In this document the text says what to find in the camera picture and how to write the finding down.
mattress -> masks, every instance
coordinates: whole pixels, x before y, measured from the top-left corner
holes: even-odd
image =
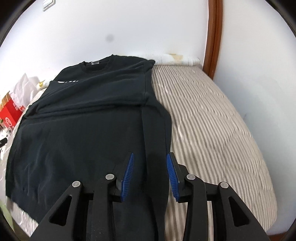
[[[267,231],[277,216],[271,178],[255,140],[227,97],[196,66],[155,66],[152,85],[158,101],[172,117],[171,151],[177,161],[205,182],[228,182]],[[37,222],[5,196],[6,163],[18,126],[19,122],[0,161],[0,200],[30,236]],[[186,208],[186,204],[175,202],[170,191],[165,215],[167,241],[183,239]],[[210,202],[208,213],[212,240]]]

triangular cutout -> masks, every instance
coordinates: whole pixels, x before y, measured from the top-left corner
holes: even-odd
[[[59,206],[55,213],[49,219],[50,223],[54,223],[60,226],[65,226],[67,222],[67,216],[70,208],[72,197],[68,196],[64,202]]]
[[[233,197],[229,197],[229,204],[232,212],[234,225],[236,227],[240,227],[240,226],[249,224],[250,220],[245,215],[245,213],[243,212],[243,210],[240,208],[240,206],[237,204],[237,202],[234,200]]]

silver screw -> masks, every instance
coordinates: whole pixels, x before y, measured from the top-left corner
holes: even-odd
[[[114,175],[113,174],[107,174],[106,175],[106,179],[107,180],[112,180],[114,178]]]
[[[229,187],[228,183],[226,183],[226,182],[221,182],[220,185],[221,185],[222,188],[228,188]]]
[[[189,180],[194,180],[195,179],[195,176],[193,174],[188,174],[186,177]]]
[[[74,181],[74,182],[72,183],[72,186],[73,186],[74,188],[79,187],[79,186],[80,186],[80,182],[79,182],[79,181]]]

green object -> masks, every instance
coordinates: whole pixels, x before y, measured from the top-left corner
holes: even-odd
[[[1,208],[2,212],[3,212],[3,214],[4,214],[4,217],[5,217],[6,221],[9,224],[9,226],[14,231],[12,217],[11,217],[9,211],[7,210],[6,206],[1,201],[0,201],[0,208]]]

red box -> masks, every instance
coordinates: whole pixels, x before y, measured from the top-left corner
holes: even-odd
[[[12,99],[8,100],[8,102],[3,106],[2,110],[0,111],[0,119],[3,120],[3,124],[7,128],[11,127],[12,129],[15,127],[21,115],[22,112],[15,105]]]

